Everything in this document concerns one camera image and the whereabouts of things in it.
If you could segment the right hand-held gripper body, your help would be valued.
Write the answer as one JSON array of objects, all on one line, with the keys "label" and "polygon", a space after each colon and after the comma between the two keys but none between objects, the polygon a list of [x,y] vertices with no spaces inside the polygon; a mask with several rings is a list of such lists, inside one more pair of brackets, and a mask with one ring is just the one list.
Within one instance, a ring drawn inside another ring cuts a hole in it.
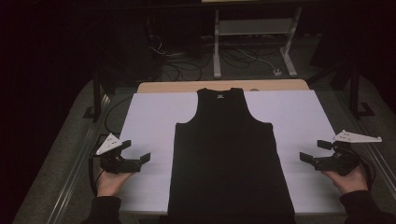
[{"label": "right hand-held gripper body", "polygon": [[370,174],[371,169],[368,163],[364,162],[365,158],[353,150],[351,145],[381,142],[380,136],[373,137],[343,130],[333,138],[332,149],[328,149],[332,150],[333,154],[330,157],[314,158],[313,166],[317,171],[333,171],[345,176],[362,165],[363,170]]}]

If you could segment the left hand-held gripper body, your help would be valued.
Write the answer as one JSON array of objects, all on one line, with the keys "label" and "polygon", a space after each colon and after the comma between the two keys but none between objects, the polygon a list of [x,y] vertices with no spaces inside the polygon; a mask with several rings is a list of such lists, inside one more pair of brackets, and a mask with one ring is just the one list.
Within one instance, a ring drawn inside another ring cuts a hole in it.
[{"label": "left hand-held gripper body", "polygon": [[122,141],[114,135],[111,140],[111,150],[100,155],[100,167],[108,173],[137,173],[141,170],[140,160],[127,160],[121,156]]}]

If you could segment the black tank top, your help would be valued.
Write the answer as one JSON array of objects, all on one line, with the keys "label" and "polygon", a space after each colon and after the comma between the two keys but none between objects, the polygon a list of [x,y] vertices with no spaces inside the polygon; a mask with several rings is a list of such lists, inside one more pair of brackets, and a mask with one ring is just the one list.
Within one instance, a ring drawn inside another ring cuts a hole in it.
[{"label": "black tank top", "polygon": [[197,92],[176,125],[165,224],[295,224],[273,125],[255,119],[241,89]]}]

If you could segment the person's left hand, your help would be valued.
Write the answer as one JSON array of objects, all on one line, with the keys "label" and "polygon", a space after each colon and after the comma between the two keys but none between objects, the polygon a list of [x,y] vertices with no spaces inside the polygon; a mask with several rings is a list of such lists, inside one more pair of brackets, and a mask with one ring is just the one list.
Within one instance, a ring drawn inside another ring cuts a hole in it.
[{"label": "person's left hand", "polygon": [[98,179],[97,196],[117,196],[125,182],[133,175],[134,173],[112,174],[103,171]]}]

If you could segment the person's right hand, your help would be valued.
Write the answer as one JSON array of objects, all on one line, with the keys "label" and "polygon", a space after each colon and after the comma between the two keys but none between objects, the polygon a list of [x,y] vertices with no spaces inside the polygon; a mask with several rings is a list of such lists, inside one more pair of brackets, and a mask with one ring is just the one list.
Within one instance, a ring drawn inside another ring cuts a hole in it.
[{"label": "person's right hand", "polygon": [[322,174],[330,178],[342,195],[368,189],[365,175],[360,167],[355,168],[345,176],[341,176],[333,171],[323,171]]}]

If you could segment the white board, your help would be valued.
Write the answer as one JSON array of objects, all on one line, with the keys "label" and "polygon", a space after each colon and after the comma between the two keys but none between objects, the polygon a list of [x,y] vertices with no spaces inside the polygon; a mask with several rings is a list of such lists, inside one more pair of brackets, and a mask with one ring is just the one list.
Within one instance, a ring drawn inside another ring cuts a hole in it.
[{"label": "white board", "polygon": [[[276,149],[295,213],[336,215],[344,212],[332,181],[300,161],[302,152],[327,157],[318,140],[332,141],[334,131],[314,91],[247,91],[251,115],[274,126]],[[146,153],[150,161],[121,191],[123,211],[145,215],[167,212],[176,124],[196,112],[195,92],[137,93],[133,96],[120,138],[132,145],[127,159]]]}]

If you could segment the black metal stand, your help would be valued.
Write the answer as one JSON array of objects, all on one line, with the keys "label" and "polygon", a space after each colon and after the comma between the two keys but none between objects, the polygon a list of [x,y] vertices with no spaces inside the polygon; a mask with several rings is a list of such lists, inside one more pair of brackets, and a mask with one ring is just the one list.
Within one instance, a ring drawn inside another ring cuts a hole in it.
[{"label": "black metal stand", "polygon": [[107,95],[102,87],[97,70],[92,74],[92,100],[93,103],[86,108],[83,118],[92,119],[92,122],[95,123],[104,114],[107,102]]},{"label": "black metal stand", "polygon": [[349,81],[349,110],[353,117],[360,120],[361,117],[372,117],[375,113],[367,103],[359,101],[360,75],[357,65],[350,65],[350,81]]}]

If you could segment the wooden table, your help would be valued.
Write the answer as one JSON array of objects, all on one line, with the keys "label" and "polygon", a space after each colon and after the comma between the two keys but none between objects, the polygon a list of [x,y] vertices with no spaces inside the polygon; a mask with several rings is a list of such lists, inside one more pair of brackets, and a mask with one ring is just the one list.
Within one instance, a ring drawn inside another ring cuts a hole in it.
[{"label": "wooden table", "polygon": [[302,79],[263,79],[144,82],[138,86],[137,92],[196,92],[203,88],[214,91],[227,91],[230,88],[240,88],[244,91],[307,91],[309,89]]}]

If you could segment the aluminium rail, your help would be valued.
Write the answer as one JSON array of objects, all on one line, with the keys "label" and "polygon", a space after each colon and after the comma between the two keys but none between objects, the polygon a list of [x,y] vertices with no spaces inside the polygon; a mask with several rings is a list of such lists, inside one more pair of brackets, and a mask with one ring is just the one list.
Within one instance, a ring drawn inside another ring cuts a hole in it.
[{"label": "aluminium rail", "polygon": [[99,105],[101,113],[98,116],[94,115],[89,129],[84,135],[82,146],[78,148],[77,157],[46,224],[61,224],[66,208],[75,193],[78,181],[84,172],[88,170],[88,158],[99,135],[99,129],[104,120],[104,113],[110,103],[111,99],[106,94],[100,97],[99,100],[94,100],[94,105]]},{"label": "aluminium rail", "polygon": [[337,91],[335,96],[346,121],[346,124],[338,125],[339,129],[382,138],[381,143],[363,143],[361,149],[376,169],[373,193],[382,197],[382,201],[390,197],[396,202],[396,115],[375,91],[362,96],[374,114],[359,118],[349,109],[349,98],[343,91]]}]

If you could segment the grey metal desk frame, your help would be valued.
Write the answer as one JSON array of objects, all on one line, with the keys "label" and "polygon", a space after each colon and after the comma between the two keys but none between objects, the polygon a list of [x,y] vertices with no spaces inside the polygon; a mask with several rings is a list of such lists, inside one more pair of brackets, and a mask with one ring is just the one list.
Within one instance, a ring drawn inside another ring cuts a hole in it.
[{"label": "grey metal desk frame", "polygon": [[294,38],[303,8],[297,7],[291,18],[253,19],[253,20],[221,20],[219,11],[215,11],[213,77],[221,78],[219,58],[219,38],[227,35],[285,35],[285,45],[279,49],[283,63],[291,77],[297,77],[297,71],[291,60],[289,51]]}]

